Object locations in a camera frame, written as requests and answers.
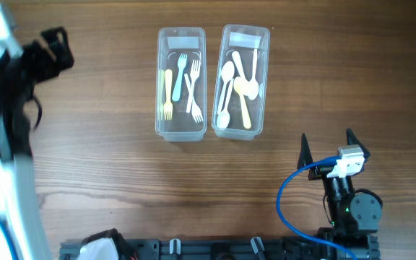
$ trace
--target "brown tabletop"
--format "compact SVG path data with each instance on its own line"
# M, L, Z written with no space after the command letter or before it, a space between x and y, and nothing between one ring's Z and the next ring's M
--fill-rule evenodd
M305 132L315 159L336 154L351 127L372 152L355 188L384 201L382 259L416 259L416 1L8 0L22 44L64 26L73 69L39 84L31 134L40 214L59 244L110 228L127 238L292 235L275 212ZM211 113L222 29L271 32L264 130L252 142L215 136ZM207 132L168 143L155 133L157 33L203 27ZM35 120L36 109L27 105ZM282 197L306 233L329 226L320 181Z

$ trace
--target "container of spoons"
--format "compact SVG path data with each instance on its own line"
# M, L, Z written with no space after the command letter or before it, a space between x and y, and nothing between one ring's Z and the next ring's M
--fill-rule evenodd
M224 27L212 114L217 136L252 140L262 132L269 43L266 28Z

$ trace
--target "plastic container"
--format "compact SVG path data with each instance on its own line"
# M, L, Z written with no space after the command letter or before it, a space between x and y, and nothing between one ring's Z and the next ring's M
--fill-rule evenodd
M181 97L173 101L173 115L171 120L165 120L164 104L166 92L164 72L172 71L171 95L173 94L178 76L178 60L181 54L187 54L186 66L183 74L190 79L192 62L200 60L200 75L195 81L194 99L200 107L203 122L195 122L192 113L187 113L189 90L186 80L182 76ZM155 131L169 142L195 142L203 139L207 131L207 59L205 31L199 27L163 28L158 33L157 52L157 98L155 104Z
M224 27L222 33L220 59L219 64L217 65L217 80L216 90L214 92L212 116L212 128L214 129L214 132L217 136L231 139L252 140L256 135L261 133L263 129L264 105L266 100L269 42L270 32L266 28L247 25L226 25ZM244 126L240 96L234 89L230 96L230 102L227 107L227 111L230 114L229 124L227 128L218 127L217 106L219 104L222 87L224 85L221 77L222 68L226 62L234 62L232 54L234 51L237 51L240 54L246 81L250 81L252 76L255 49L257 49L258 57L255 78L259 84L259 93L253 100L250 100L250 98L244 96L249 117L251 119L251 128L247 129ZM235 66L234 78L239 76L238 68Z

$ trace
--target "wood grain surface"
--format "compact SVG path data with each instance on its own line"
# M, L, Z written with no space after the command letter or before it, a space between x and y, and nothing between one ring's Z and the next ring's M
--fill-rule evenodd
M31 135L40 213L53 258L60 242L118 228L127 238L292 235L275 197L305 132L315 159L335 155L351 127L372 152L356 188L384 201L382 259L416 259L416 1L11 0L21 43L63 25L74 68L35 89ZM222 28L271 32L263 132L215 136L211 113ZM203 27L208 130L202 142L155 133L157 33ZM34 105L27 113L35 120ZM285 216L327 226L321 182L299 175Z

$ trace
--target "clear plastic bin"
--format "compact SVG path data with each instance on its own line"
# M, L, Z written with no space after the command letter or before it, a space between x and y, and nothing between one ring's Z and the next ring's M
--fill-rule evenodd
M216 90L214 93L212 117L212 127L217 136L231 139L252 140L256 135L261 133L263 129L264 105L266 100L269 42L270 32L266 28L246 25L226 25L224 27L222 33L220 59L217 66L217 80ZM258 82L256 93L254 93L255 90L251 87L250 83L253 74L255 49L257 50L255 79ZM238 66L235 63L235 59L233 58L234 52L238 52L238 55L240 56L243 73L245 75L245 80L239 80L239 82L242 82L239 86L243 86L239 89L240 92L243 93L246 110L248 111L248 116L251 122L250 124L248 124L248 120L243 119L242 100L234 87L227 106L227 112L230 115L230 120L225 120L224 113L224 118L220 119L223 120L223 123L222 121L217 121L218 117L220 117L218 115L218 109L224 110L226 96L228 95L230 88L229 84L227 84L225 91L222 91L224 86L224 81L222 79L222 70L224 65L231 61L235 67L233 78L242 77ZM224 93L224 98L222 99L223 106L218 108L222 92Z
M181 91L176 90L179 67L178 62L186 54L186 65L181 74ZM184 74L191 82L193 61L200 61L199 77L194 84L194 99L200 110L189 108L187 113L189 89ZM203 139L207 131L207 59L205 31L198 27L163 28L158 33L157 52L157 98L155 105L155 131L170 142L195 142ZM170 103L172 116L165 119L166 82L165 71L171 70Z

